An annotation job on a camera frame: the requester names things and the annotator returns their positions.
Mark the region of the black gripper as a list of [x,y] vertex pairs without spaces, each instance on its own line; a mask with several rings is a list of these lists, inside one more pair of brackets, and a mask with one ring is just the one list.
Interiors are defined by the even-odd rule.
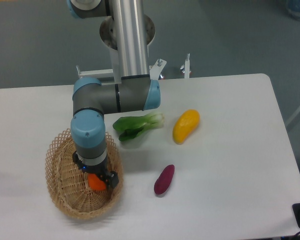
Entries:
[[72,154],[73,163],[81,170],[83,173],[95,174],[97,177],[106,183],[108,188],[115,189],[119,184],[119,176],[116,171],[108,171],[107,163],[108,158],[106,157],[104,161],[97,165],[86,165],[80,159],[75,151]]

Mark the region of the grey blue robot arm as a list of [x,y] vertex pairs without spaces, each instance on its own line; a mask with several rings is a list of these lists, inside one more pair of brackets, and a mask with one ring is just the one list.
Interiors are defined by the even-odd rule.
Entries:
[[151,78],[148,63],[147,23],[140,0],[69,0],[70,12],[80,19],[107,17],[116,42],[118,78],[103,84],[90,76],[80,77],[73,87],[70,133],[72,155],[78,168],[96,175],[108,188],[119,183],[118,174],[107,168],[106,114],[156,109],[161,103],[159,82]]

